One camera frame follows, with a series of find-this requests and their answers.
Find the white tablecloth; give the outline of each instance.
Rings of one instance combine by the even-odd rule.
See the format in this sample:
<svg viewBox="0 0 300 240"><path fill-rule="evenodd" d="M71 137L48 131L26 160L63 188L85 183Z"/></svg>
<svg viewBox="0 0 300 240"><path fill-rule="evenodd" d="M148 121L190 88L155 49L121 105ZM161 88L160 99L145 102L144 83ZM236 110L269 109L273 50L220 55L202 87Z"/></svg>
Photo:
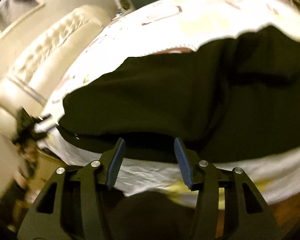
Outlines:
<svg viewBox="0 0 300 240"><path fill-rule="evenodd" d="M274 25L300 41L300 13L277 0L160 0L110 24L85 49L51 95L43 114L57 122L64 114L62 99L71 91L114 71L127 57L140 57L176 47L196 51L202 44ZM86 165L99 154L78 149L51 131L46 146L66 163ZM300 192L300 148L276 156L237 163L216 164L231 170L244 168L268 203ZM124 159L115 186L132 195L162 190L172 200L195 206L176 164ZM222 208L222 196L219 202Z"/></svg>

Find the leather sofa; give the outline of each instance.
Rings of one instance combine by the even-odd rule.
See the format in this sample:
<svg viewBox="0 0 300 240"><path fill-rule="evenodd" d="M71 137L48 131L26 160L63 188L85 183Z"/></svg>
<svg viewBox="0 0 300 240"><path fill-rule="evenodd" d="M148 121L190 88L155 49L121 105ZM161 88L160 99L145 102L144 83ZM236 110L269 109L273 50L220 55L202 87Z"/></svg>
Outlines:
<svg viewBox="0 0 300 240"><path fill-rule="evenodd" d="M11 138L16 113L23 107L38 116L65 72L89 43L111 22L101 8L84 5L35 39L0 82L0 132Z"/></svg>

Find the beige wall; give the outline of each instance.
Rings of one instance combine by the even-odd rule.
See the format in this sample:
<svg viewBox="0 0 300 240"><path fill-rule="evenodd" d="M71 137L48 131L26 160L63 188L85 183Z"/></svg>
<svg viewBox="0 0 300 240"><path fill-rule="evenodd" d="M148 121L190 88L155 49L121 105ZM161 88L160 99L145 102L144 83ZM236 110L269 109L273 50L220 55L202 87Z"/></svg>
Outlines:
<svg viewBox="0 0 300 240"><path fill-rule="evenodd" d="M117 13L114 0L43 0L44 7L30 14L0 39L0 79L19 54L39 34L73 9L92 4L104 8L111 17ZM0 135L0 191L15 168L15 152L9 140Z"/></svg>

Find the metal pin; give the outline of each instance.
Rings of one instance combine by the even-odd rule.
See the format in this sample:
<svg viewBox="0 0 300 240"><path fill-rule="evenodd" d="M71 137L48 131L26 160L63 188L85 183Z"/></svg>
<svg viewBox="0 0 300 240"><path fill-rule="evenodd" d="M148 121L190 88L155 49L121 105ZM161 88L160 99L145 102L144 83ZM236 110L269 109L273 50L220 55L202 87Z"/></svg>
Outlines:
<svg viewBox="0 0 300 240"><path fill-rule="evenodd" d="M100 164L101 164L100 161L93 161L93 162L91 163L91 166L92 166L92 167L98 167Z"/></svg>
<svg viewBox="0 0 300 240"><path fill-rule="evenodd" d="M207 161L199 161L199 165L201 166L201 167L207 167L208 166L208 162Z"/></svg>
<svg viewBox="0 0 300 240"><path fill-rule="evenodd" d="M240 167L235 167L235 168L234 168L234 171L235 171L235 173L238 173L238 174L243 173L243 169L240 168Z"/></svg>
<svg viewBox="0 0 300 240"><path fill-rule="evenodd" d="M62 173L64 173L66 170L65 170L65 168L63 168L63 167L60 167L60 168L58 168L57 169L57 173L58 174L62 174Z"/></svg>

